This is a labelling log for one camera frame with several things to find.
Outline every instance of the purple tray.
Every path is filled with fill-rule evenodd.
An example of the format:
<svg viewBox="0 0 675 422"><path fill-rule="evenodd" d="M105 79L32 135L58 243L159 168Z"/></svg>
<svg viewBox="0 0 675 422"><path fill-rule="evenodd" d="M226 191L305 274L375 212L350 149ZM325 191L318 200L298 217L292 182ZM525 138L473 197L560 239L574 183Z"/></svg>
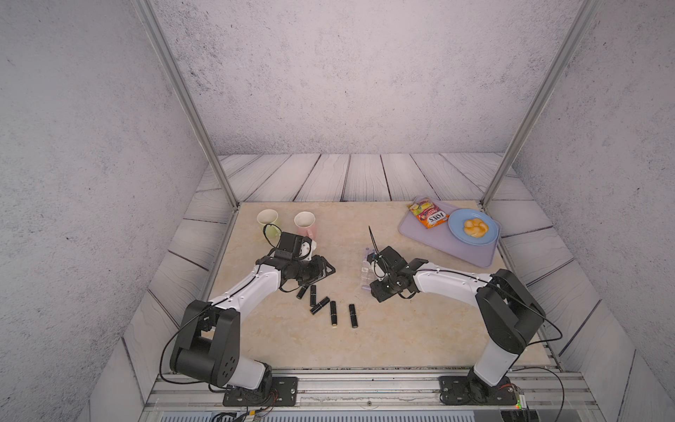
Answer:
<svg viewBox="0 0 675 422"><path fill-rule="evenodd" d="M417 202L422 198L423 196L418 196L414 201ZM434 201L434 203L448 215L459 209L459 207L455 207L443 201ZM501 232L502 227L499 223L497 223L497 228ZM403 217L403 221L401 221L401 224L398 226L398 231L403 236L415 239L432 248L442 250L453 257L458 257L459 259L472 263L478 267L489 267L492 265L492 260L495 257L495 249L497 248L497 240L481 246L474 246L462 242L452 234L448 227L448 223L443 223L440 226L427 229L420 223L417 217L409 211L406 212L406 216Z"/></svg>

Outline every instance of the snack bag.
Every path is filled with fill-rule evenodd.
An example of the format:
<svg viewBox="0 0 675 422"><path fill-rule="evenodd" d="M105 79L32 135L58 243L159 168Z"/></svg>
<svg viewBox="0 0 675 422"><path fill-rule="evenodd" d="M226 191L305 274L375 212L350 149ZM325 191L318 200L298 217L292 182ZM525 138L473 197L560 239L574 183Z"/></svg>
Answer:
<svg viewBox="0 0 675 422"><path fill-rule="evenodd" d="M421 201L410 204L408 209L427 229L436 227L448 220L448 214L434 205L429 198L422 198Z"/></svg>

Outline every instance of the pink mug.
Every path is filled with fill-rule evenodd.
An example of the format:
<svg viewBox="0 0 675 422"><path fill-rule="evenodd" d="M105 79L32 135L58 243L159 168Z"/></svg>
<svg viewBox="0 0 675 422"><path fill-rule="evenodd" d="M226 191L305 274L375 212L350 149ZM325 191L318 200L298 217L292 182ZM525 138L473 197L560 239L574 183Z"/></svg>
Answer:
<svg viewBox="0 0 675 422"><path fill-rule="evenodd" d="M315 240L317 236L317 218L314 214L309 211L303 211L295 216L293 222L298 228L299 235Z"/></svg>

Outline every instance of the mug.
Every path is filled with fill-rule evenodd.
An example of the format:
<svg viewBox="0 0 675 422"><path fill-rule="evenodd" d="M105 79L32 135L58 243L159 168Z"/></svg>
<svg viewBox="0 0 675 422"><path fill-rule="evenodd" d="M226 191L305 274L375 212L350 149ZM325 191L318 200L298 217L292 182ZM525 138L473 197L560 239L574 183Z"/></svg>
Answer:
<svg viewBox="0 0 675 422"><path fill-rule="evenodd" d="M274 211L273 209L263 209L258 213L258 224L260 224L260 227L265 227L265 224L277 224L277 220L279 219L279 213ZM281 236L281 230L277 229L274 226L267 226L265 229L265 234L267 235L268 239L274 239L274 238L279 238Z"/></svg>
<svg viewBox="0 0 675 422"><path fill-rule="evenodd" d="M314 240L317 236L317 218L309 211L303 211L295 216L293 219L296 227L298 228L298 234L301 236L307 236L310 239Z"/></svg>

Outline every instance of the black cable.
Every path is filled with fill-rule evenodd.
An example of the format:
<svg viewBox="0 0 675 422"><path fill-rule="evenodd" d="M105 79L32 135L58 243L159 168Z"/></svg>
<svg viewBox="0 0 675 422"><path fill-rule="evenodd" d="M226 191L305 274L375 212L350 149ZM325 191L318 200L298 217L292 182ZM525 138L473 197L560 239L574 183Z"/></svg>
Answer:
<svg viewBox="0 0 675 422"><path fill-rule="evenodd" d="M562 379L560 379L558 374L553 372L551 369L548 369L548 368L545 368L545 367L527 367L527 368L519 368L519 369L509 369L509 371L518 372L518 371L524 371L525 369L533 369L533 368L543 369L544 371L548 371L548 372L552 373L558 379L558 382L560 382L560 389L562 390L562 403L560 403L560 409L558 410L558 415L556 415L556 419L553 421L553 422L558 422L558 418L560 417L560 413L562 413L562 408L565 405L565 386L562 385Z"/></svg>
<svg viewBox="0 0 675 422"><path fill-rule="evenodd" d="M281 286L279 286L279 290L281 290L281 291L284 292L284 293L295 292L295 291L296 291L297 289L299 289L299 288L300 288L300 286L296 287L296 288L293 289L293 290L284 290Z"/></svg>
<svg viewBox="0 0 675 422"><path fill-rule="evenodd" d="M562 331L560 331L560 328L558 328L554 323L552 323L550 319L548 319L547 317L543 316L542 314L540 314L540 313L537 312L536 310L530 308L529 306L527 306L526 304L524 304L520 299L516 298L515 296L513 296L512 294L510 294L509 292L507 292L507 291L504 290L503 288L497 286L496 284L489 283L489 282L485 282L485 281L483 281L483 280L481 280L481 279L479 279L479 278L473 277L472 275L468 275L468 274L465 274L465 273L461 273L461 272L459 272L459 271L452 271L451 269L418 269L415 273L418 273L418 272L420 272L420 271L436 271L436 272L442 272L442 273L454 273L454 274L463 275L463 276L468 277L468 278L472 278L472 279L474 279L474 280L476 280L476 281L484 282L484 283L485 283L485 287L490 287L490 288L493 288L493 289L495 289L495 290L499 290L500 292L504 293L506 296L509 296L512 300L515 300L515 301L518 302L520 305L526 307L529 311L533 312L533 313L536 314L538 317L542 318L544 321L546 321L546 322L548 322L549 324L551 324L551 325L553 326L553 328L555 328L556 331L558 331L558 333L559 333L559 336L558 336L557 338L546 338L546 339L544 339L544 340L538 340L538 341L536 341L536 342L531 342L531 343L527 344L527 346L532 346L533 344L544 343L544 342L555 342L556 340L560 340L560 339L562 339L562 337L563 337Z"/></svg>
<svg viewBox="0 0 675 422"><path fill-rule="evenodd" d="M474 277L473 275L468 275L468 274L462 273L462 272L460 272L460 271L453 271L453 270L451 270L451 269L440 269L440 268L439 268L439 269L430 269L430 268L422 268L422 269L418 269L417 271L415 271L415 274L417 274L417 273L420 272L420 271L434 271L434 272L441 272L441 273L453 273L453 274L459 274L459 275L463 275L464 277L469 277L469 278L472 278L472 279L474 279L474 280L478 280L478 281L480 281L480 282L487 283L487 282L484 282L483 280L481 280L480 278Z"/></svg>
<svg viewBox="0 0 675 422"><path fill-rule="evenodd" d="M188 384L199 384L199 383L201 383L201 382L204 382L204 381L176 382L176 381L171 381L170 379L164 378L164 374L162 374L162 366L163 366L163 363L164 363L164 354L165 354L166 351L167 351L167 347L169 346L169 343L171 343L171 341L172 341L174 338L176 338L176 336L178 335L178 333L180 333L180 331L181 331L182 329L184 329L185 327L187 327L188 325L190 325L191 322L193 322L195 319L199 318L204 312L206 312L206 311L208 311L209 309L215 307L216 305L220 305L221 303L225 302L227 299L231 298L232 296L234 296L234 295L236 295L237 293L241 292L243 289L247 288L251 283L253 283L253 280L256 279L256 275L258 275L259 272L260 272L260 265L258 265L258 271L255 272L255 274L253 275L253 277L249 280L248 283L244 284L243 287L237 289L236 292L234 292L234 293L232 293L232 294L229 294L229 295L228 295L226 298L224 298L223 300L220 300L219 302L213 303L213 304L207 306L206 308L204 308L200 313L198 313L197 315L195 315L195 316L193 316L192 318L190 318L189 321L187 321L185 324L183 324L183 326L182 326L181 328L179 328L179 329L175 332L174 335L171 336L171 338L169 339L169 341L167 341L167 344L164 345L164 348L162 349L162 354L159 355L159 377L162 379L162 381L168 382L169 384L178 384L178 385L181 385L181 386L188 385Z"/></svg>
<svg viewBox="0 0 675 422"><path fill-rule="evenodd" d="M236 412L220 412L211 417L210 422L221 422L224 417L237 417Z"/></svg>
<svg viewBox="0 0 675 422"><path fill-rule="evenodd" d="M279 228L279 226L277 226L276 224L272 224L272 223L267 223L263 226L263 236L265 237L265 240L267 241L267 243L269 243L269 246L272 246L274 249L278 249L279 248L279 242L281 242L281 236L279 237L279 242L277 242L277 245L274 246L272 244L272 242L269 241L269 238L267 237L267 226L274 226L279 230L279 232L281 232L281 228Z"/></svg>
<svg viewBox="0 0 675 422"><path fill-rule="evenodd" d="M408 296L407 298L401 294L401 292L398 292L398 296L401 296L403 299L412 299L412 297L417 294L417 292L413 292Z"/></svg>

